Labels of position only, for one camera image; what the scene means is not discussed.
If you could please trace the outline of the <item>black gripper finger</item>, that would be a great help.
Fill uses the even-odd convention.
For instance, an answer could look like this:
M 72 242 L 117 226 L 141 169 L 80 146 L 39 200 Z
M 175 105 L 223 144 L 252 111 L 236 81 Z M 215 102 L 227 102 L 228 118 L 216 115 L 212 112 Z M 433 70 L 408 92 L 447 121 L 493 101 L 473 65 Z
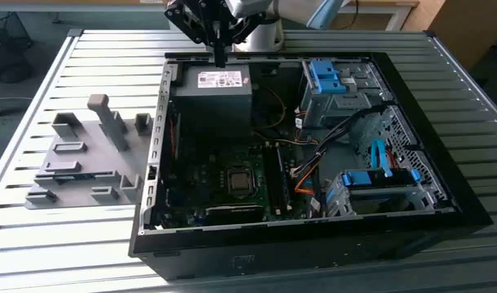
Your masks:
M 248 35 L 259 26 L 259 17 L 249 16 L 243 18 L 236 24 L 229 20 L 220 21 L 220 67 L 225 67 L 228 61 L 227 50 L 233 44 L 244 42 Z
M 203 43 L 209 47 L 215 57 L 215 65 L 220 68 L 220 43 L 215 28 L 216 21 L 193 21 L 183 1 L 169 1 L 164 15 L 196 44 Z

